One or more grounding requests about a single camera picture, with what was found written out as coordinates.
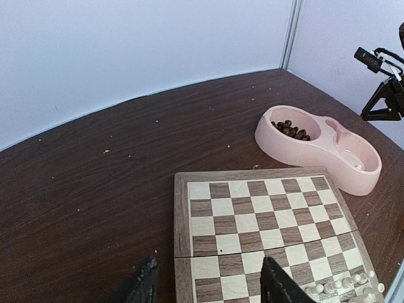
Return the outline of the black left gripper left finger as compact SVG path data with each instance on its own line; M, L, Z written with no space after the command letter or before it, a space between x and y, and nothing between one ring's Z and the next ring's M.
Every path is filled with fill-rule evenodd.
M131 273L107 302L157 302L158 301L158 263L155 257L145 259Z

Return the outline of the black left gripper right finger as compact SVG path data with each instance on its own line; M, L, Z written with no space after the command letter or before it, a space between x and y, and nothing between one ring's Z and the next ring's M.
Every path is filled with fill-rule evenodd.
M263 258L260 291L261 303L315 303L272 257Z

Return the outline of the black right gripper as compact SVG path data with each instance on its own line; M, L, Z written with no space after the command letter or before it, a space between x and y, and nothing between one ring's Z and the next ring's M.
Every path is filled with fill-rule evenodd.
M400 121L403 118L403 81L383 81L361 112L364 121Z

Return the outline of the white pawn piece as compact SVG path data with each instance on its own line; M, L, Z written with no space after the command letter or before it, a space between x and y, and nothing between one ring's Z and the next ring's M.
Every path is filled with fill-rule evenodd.
M353 287L353 285L354 285L354 280L352 277L346 277L342 281L343 288L350 288L350 287Z
M317 284L315 286L311 286L311 287L306 288L306 294L309 295L309 296L318 295L323 291L324 291L324 286L321 285L321 284Z
M324 293L332 294L333 292L337 291L340 288L342 288L341 281L328 282L324 284Z

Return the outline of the white bishop piece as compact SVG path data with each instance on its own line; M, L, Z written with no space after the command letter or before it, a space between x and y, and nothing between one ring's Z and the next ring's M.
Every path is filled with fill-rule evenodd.
M359 283L359 284L365 284L367 283L370 279L375 277L375 272L370 270L367 272L362 272L360 274L354 274L352 276L352 281L354 283Z

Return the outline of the white knight piece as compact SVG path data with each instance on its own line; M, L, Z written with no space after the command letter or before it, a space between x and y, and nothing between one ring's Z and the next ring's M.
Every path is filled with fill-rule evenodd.
M377 297L375 293L366 293L349 300L349 303L376 303Z

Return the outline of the pink double bowl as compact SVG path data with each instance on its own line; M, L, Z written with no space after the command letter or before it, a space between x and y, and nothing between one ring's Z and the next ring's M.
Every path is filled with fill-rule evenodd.
M287 119L305 129L311 141L290 138L271 125L271 121ZM367 140L332 117L317 116L298 107L269 108L258 121L254 137L264 153L281 163L325 167L336 186L354 196L370 194L381 174L381 157ZM356 165L361 165L362 170L357 170Z

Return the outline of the white rook piece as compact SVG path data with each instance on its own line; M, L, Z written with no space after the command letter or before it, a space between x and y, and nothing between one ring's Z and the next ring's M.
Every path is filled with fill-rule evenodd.
M368 295L368 294L372 294L372 295L379 295L379 294L383 294L385 290L385 286L383 283L378 283L378 285L376 287L366 287L363 289L363 295Z

